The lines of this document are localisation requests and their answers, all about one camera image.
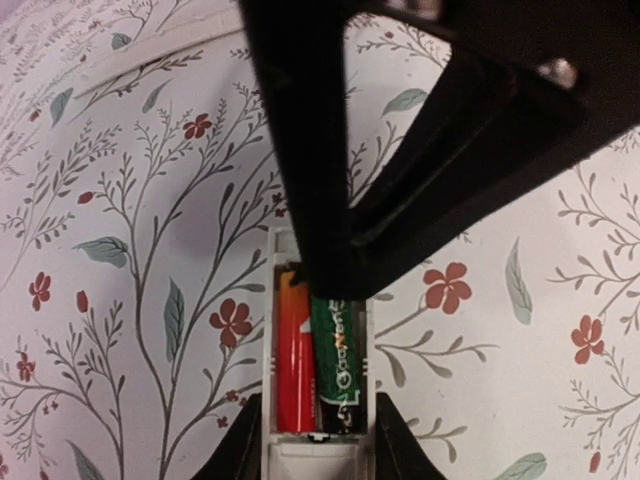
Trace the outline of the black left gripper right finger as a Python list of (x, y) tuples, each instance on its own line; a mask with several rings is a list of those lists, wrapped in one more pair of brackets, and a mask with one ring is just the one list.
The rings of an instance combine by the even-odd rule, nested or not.
[(391, 397), (376, 394), (376, 480), (443, 480)]

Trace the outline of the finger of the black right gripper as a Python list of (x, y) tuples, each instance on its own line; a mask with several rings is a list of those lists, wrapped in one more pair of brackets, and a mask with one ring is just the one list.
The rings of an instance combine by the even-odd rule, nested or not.
[(564, 60), (542, 75), (455, 51), (392, 158), (348, 199), (347, 1), (239, 8), (302, 258), (325, 299), (361, 300), (628, 130), (595, 130)]

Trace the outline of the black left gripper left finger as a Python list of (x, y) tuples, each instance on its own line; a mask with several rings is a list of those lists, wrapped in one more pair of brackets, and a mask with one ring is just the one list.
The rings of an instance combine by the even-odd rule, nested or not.
[(262, 395), (252, 394), (193, 480), (261, 478)]

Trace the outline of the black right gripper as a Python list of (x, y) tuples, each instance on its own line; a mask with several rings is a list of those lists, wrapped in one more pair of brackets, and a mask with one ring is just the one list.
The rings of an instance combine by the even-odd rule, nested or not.
[(345, 17), (374, 13), (486, 60), (548, 75), (564, 60), (569, 94), (595, 130), (639, 123), (639, 6), (633, 1), (347, 1)]

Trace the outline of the long white remote control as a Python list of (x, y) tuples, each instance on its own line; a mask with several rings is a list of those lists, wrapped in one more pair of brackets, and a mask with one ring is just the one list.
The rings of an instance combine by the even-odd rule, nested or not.
[(259, 476), (372, 479), (369, 303), (312, 295), (292, 230), (270, 228), (267, 252)]

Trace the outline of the red battery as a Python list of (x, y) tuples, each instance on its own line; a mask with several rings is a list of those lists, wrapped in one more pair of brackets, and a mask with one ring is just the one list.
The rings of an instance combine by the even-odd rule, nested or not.
[(315, 360), (306, 284), (291, 285), (292, 270), (278, 285), (277, 429), (309, 433), (316, 428)]

